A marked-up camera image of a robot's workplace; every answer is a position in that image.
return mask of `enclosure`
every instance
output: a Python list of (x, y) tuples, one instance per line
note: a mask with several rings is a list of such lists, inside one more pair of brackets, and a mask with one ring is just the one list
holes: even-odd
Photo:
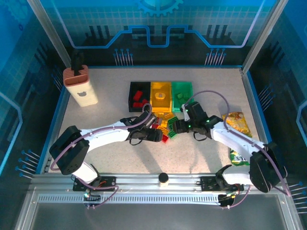
[[(4, 0), (0, 11), (0, 229), (306, 229), (306, 1)], [(98, 99), (86, 107), (63, 84), (75, 50)], [(240, 206), (213, 205), (217, 194), (195, 182), (230, 164), (229, 148), (191, 134), (92, 150), (86, 162), (120, 188), (96, 210), (70, 175), (50, 169), (49, 149), (67, 127), (139, 116), (135, 103), (146, 101), (182, 119), (181, 105), (202, 90), (242, 112), (255, 140), (279, 146), (292, 197), (252, 187)], [(214, 94), (194, 100), (209, 115), (227, 113)]]

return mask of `gear graphic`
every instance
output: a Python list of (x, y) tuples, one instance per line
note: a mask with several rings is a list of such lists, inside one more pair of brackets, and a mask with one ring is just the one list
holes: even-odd
[(183, 0), (136, 0), (136, 3), (143, 13), (159, 17), (161, 14), (166, 16), (168, 13), (173, 13), (173, 10), (178, 9)]
[(8, 11), (19, 22), (22, 23), (28, 16), (28, 3), (26, 0), (0, 0), (1, 5), (8, 7)]

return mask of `small cylinder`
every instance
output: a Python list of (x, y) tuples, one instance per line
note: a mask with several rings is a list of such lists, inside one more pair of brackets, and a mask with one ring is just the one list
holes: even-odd
[(163, 172), (159, 175), (159, 183), (160, 183), (160, 187), (166, 187), (168, 186), (168, 175)]

